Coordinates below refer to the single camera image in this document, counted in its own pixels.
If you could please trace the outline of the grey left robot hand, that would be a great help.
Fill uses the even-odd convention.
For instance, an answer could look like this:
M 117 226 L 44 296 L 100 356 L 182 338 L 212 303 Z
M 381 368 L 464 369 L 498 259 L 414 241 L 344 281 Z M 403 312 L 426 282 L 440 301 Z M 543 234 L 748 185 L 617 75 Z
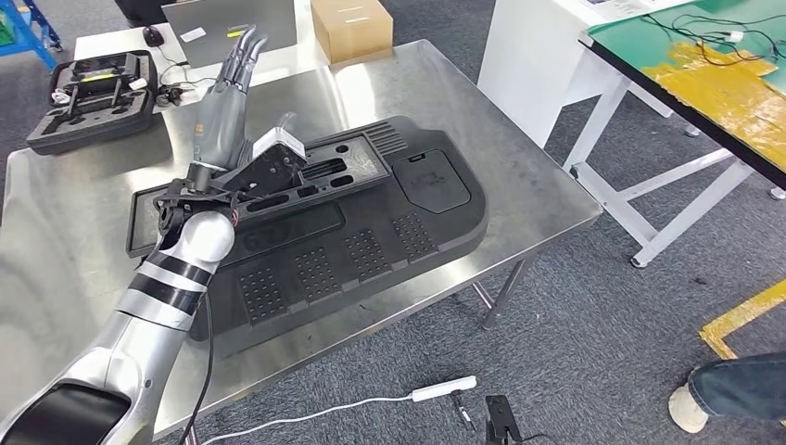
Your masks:
M 245 144 L 247 91 L 267 40 L 254 25 L 244 30 L 197 104 L 194 162 L 223 172 L 237 167 Z

